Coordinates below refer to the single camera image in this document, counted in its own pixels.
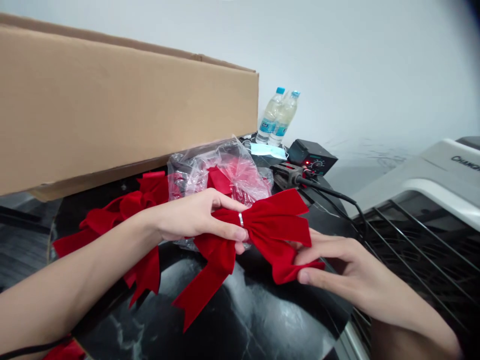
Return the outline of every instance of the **black cord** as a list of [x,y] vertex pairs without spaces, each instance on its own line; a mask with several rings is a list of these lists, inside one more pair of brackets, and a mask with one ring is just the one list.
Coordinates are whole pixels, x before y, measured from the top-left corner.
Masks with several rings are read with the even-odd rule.
[[360,215],[360,218],[361,220],[363,221],[363,234],[361,234],[361,237],[362,237],[362,240],[365,241],[367,235],[368,235],[368,232],[369,232],[369,225],[367,223],[367,220],[365,219],[365,215],[364,213],[362,212],[362,210],[360,209],[360,206],[357,204],[357,202],[355,200],[353,200],[352,198],[346,196],[346,195],[343,195],[342,193],[340,192],[337,192],[337,191],[334,191],[334,190],[331,190],[329,188],[326,188],[322,185],[320,185],[318,182],[314,182],[314,181],[311,181],[311,180],[307,180],[307,179],[304,179],[303,177],[301,177],[300,175],[298,175],[295,179],[294,179],[295,183],[297,184],[303,184],[303,185],[306,185],[308,187],[311,187],[311,188],[314,188],[314,189],[317,189],[319,191],[321,191],[322,193],[326,193],[326,194],[329,194],[329,195],[332,195],[336,198],[339,198],[339,199],[342,199],[342,200],[345,200],[347,203],[350,203],[352,204],[353,206],[356,207],[357,211],[358,211],[358,214]]
[[340,214],[340,216],[342,218],[344,218],[345,220],[349,221],[350,224],[353,226],[353,228],[355,229],[356,233],[357,233],[357,237],[356,239],[358,241],[361,241],[362,239],[360,238],[362,236],[362,231],[359,229],[358,227],[358,224],[353,221],[341,208],[339,208],[327,195],[325,195],[323,192],[321,192],[320,190],[318,190],[317,188],[315,187],[312,187],[311,188],[313,191],[315,191],[318,195],[320,195],[322,198],[324,198],[326,201],[328,201],[330,203],[330,205],[332,206],[333,209],[335,209],[335,211],[337,213]]
[[44,352],[46,350],[50,350],[50,349],[56,347],[57,345],[66,343],[67,341],[70,341],[71,339],[72,339],[72,336],[70,335],[70,336],[66,336],[64,338],[61,338],[60,340],[50,342],[50,343],[44,344],[44,345],[22,347],[20,349],[13,350],[13,351],[10,351],[10,352],[6,352],[6,353],[0,355],[0,360],[9,360],[9,359],[13,359],[13,358],[16,358],[16,357],[19,357],[19,356],[22,356],[22,355],[33,354],[33,353],[41,353],[41,352]]

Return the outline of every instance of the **fingernail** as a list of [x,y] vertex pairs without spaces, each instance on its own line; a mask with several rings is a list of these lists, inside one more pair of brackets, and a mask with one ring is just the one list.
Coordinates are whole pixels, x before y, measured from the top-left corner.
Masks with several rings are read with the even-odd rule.
[[249,237],[249,233],[248,233],[248,231],[245,230],[245,229],[239,228],[239,229],[235,232],[235,239],[236,239],[237,241],[247,240],[248,237]]
[[300,282],[300,284],[305,284],[305,285],[309,284],[310,275],[309,275],[309,272],[307,270],[300,270],[300,275],[298,277],[298,282]]

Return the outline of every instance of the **blue surgical mask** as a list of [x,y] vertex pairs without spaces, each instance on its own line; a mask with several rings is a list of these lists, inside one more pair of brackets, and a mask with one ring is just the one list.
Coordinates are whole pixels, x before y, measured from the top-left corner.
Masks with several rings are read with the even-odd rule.
[[287,156],[285,155],[285,150],[283,147],[257,144],[253,142],[250,145],[250,150],[252,155],[270,155],[276,159],[287,160]]

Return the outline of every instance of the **bottle label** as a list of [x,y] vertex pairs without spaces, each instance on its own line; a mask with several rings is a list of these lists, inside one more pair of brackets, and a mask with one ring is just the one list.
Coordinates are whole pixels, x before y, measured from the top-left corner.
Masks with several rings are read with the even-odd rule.
[[276,131],[275,131],[275,135],[276,136],[279,136],[279,137],[282,137],[285,135],[285,133],[287,132],[287,128],[288,126],[279,126],[276,128]]
[[270,134],[274,130],[274,127],[275,122],[264,117],[260,124],[260,131]]

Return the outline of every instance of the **brown cardboard box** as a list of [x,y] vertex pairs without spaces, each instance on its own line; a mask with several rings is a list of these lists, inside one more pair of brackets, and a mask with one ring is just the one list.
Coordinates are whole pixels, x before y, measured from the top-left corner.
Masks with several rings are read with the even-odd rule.
[[254,132],[259,75],[0,13],[0,195],[53,200]]

